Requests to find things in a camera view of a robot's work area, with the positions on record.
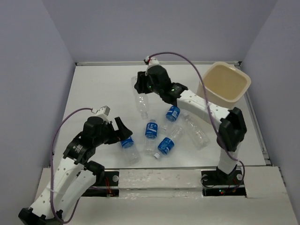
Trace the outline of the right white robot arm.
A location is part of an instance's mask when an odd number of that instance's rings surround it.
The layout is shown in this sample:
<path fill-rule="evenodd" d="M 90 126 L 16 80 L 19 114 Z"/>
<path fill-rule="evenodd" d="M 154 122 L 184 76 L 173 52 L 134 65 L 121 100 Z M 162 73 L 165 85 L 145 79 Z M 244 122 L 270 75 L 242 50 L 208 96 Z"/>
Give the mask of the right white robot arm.
<path fill-rule="evenodd" d="M 211 124 L 216 141 L 221 148 L 214 178 L 222 184 L 233 180 L 237 168 L 239 144 L 247 132 L 241 109 L 224 108 L 210 103 L 178 82 L 172 82 L 167 70 L 161 65 L 149 67 L 137 73 L 134 88 L 139 94 L 156 93 L 168 104 L 186 110 Z"/>

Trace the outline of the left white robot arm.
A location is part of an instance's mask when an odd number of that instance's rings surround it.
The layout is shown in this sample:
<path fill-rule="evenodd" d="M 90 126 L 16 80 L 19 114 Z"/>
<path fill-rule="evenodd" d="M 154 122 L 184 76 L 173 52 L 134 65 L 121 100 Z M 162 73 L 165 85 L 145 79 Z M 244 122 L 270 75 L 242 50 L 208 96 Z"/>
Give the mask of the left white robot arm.
<path fill-rule="evenodd" d="M 119 117 L 118 129 L 103 116 L 89 117 L 82 131 L 68 144 L 56 170 L 43 192 L 18 217 L 25 225 L 63 225 L 66 216 L 78 204 L 79 198 L 92 185 L 103 182 L 105 168 L 92 161 L 96 148 L 102 144 L 124 141 L 132 135 Z"/>

